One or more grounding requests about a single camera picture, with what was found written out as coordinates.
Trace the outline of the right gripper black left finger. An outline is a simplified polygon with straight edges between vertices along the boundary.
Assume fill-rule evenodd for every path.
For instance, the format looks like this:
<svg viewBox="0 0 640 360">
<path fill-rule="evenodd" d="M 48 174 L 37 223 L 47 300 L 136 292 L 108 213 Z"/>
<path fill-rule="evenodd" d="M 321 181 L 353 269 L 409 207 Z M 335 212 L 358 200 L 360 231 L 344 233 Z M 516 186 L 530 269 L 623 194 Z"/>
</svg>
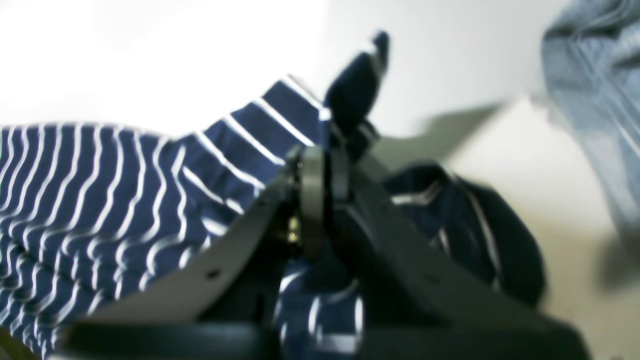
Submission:
<svg viewBox="0 0 640 360">
<path fill-rule="evenodd" d="M 281 360 L 272 324 L 293 256 L 323 251 L 325 156 L 299 148 L 259 198 L 185 268 L 63 331 L 53 360 Z"/>
</svg>

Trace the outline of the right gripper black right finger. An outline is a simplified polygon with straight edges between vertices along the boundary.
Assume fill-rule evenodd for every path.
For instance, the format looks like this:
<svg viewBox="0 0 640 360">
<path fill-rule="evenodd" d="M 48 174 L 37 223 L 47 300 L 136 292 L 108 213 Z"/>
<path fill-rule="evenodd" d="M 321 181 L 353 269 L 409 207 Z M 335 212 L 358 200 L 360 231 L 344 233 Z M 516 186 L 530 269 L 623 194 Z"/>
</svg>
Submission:
<svg viewBox="0 0 640 360">
<path fill-rule="evenodd" d="M 358 279 L 359 360 L 587 360 L 571 326 L 489 289 L 395 208 L 342 149 L 327 153 L 334 253 Z"/>
</svg>

